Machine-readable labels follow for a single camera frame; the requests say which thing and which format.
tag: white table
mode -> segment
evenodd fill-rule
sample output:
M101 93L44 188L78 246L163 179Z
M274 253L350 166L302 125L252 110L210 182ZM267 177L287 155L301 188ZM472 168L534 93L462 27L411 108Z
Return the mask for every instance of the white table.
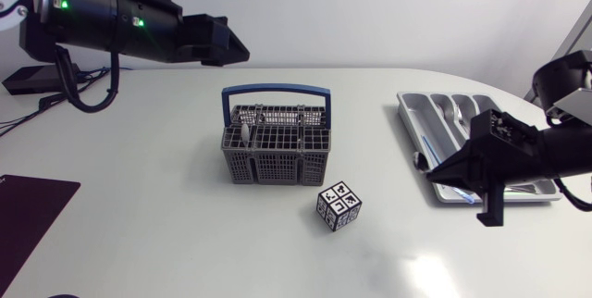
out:
M234 185L220 141L223 87L295 82L332 92L325 186L364 201L332 233L317 187ZM83 95L105 95L101 81ZM87 115L63 104L0 138L0 173L81 183L5 297L583 297L592 294L589 214L563 199L511 205L503 228L479 207L442 205L411 162L398 91L488 93L545 127L542 112L481 83L411 69L124 71ZM40 95L0 95L0 120ZM231 104L322 105L258 93ZM589 178L565 180L579 194Z

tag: black mat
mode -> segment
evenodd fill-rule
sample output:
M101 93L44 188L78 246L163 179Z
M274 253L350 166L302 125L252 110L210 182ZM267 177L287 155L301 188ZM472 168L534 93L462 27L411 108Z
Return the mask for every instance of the black mat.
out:
M79 187L77 182L0 177L0 296Z

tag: silver cutlery tray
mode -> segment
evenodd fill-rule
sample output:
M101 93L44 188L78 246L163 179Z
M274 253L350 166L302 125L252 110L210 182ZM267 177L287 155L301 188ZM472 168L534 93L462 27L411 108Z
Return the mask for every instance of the silver cutlery tray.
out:
M411 135L415 149L428 158L430 169L436 163L430 160L430 150L422 136L429 140L438 159L444 161L457 152L469 138L471 118L491 108L503 111L503 108L486 94L397 93L397 99L400 103L399 114ZM466 203L451 187L437 183L433 185L440 202ZM506 202L549 202L561 199L557 186L550 180L513 187L515 190L512 186L506 188ZM536 193L516 190L530 190ZM482 202L475 193L470 194L476 203Z

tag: basket handle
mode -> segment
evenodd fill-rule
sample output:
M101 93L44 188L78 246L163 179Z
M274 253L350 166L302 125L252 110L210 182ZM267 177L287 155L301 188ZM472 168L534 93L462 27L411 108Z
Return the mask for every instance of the basket handle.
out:
M325 110L327 112L326 126L327 129L331 129L331 91L329 89L309 85L283 83L246 84L224 88L222 90L222 109L224 111L224 125L226 127L230 126L229 97L233 94L253 92L291 92L323 96L325 97Z

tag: cube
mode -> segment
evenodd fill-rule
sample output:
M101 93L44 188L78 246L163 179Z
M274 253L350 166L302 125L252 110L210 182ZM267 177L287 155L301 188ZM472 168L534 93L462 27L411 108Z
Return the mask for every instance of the cube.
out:
M316 212L333 231L356 219L360 207L362 201L343 181L320 192L316 201Z

